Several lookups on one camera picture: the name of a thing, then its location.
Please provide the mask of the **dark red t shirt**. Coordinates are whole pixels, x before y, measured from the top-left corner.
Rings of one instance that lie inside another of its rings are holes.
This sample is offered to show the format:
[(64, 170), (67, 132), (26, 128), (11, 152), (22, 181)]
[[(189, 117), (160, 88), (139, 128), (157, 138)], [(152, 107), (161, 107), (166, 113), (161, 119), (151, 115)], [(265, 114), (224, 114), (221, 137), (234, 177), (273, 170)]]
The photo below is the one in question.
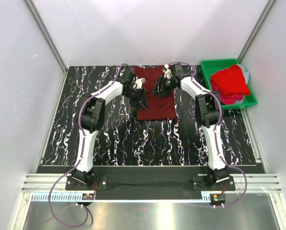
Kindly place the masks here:
[(141, 79), (145, 79), (143, 88), (146, 89), (146, 99), (148, 109), (138, 109), (138, 120), (161, 120), (161, 119), (175, 119), (175, 98), (174, 91), (171, 91), (169, 96), (158, 97), (156, 94), (151, 95), (159, 76), (163, 77), (163, 66), (153, 68), (134, 67), (135, 75)]

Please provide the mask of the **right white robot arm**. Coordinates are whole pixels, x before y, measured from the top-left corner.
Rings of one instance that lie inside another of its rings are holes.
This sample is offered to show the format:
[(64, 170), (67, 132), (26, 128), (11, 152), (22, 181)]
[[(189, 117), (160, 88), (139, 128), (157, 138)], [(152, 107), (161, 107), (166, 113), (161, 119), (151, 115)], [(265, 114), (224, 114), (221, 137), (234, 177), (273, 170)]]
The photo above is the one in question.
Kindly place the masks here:
[(195, 100), (195, 120), (203, 130), (208, 151), (209, 169), (201, 187), (208, 185), (211, 189), (218, 190), (229, 179), (221, 147), (220, 96), (199, 84), (193, 75), (187, 74), (182, 63), (165, 64), (162, 71), (164, 75), (158, 77), (151, 94), (164, 97), (168, 96), (172, 89), (180, 88)]

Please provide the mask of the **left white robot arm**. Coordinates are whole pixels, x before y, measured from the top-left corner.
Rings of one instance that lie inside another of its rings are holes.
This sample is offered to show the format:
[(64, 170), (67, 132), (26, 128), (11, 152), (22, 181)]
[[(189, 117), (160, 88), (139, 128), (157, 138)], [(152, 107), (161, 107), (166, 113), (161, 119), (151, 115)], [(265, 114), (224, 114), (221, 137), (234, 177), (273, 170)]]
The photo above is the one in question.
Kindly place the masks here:
[(138, 78), (131, 70), (125, 70), (100, 90), (80, 97), (77, 113), (79, 147), (71, 175), (81, 189), (87, 190), (93, 185), (95, 141), (105, 122), (106, 105), (123, 95), (129, 99), (132, 107), (148, 109), (144, 83), (144, 78)]

